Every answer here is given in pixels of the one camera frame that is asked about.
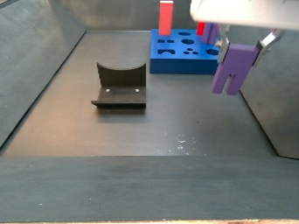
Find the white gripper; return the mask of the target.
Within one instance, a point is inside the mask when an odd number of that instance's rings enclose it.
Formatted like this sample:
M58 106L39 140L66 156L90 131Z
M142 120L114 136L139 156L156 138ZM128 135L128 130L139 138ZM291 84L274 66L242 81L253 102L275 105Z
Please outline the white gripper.
M221 64L230 49L230 25L277 28L257 43L257 66L285 36L285 30L299 31L299 0L191 0L191 17L195 21L219 23L217 47Z

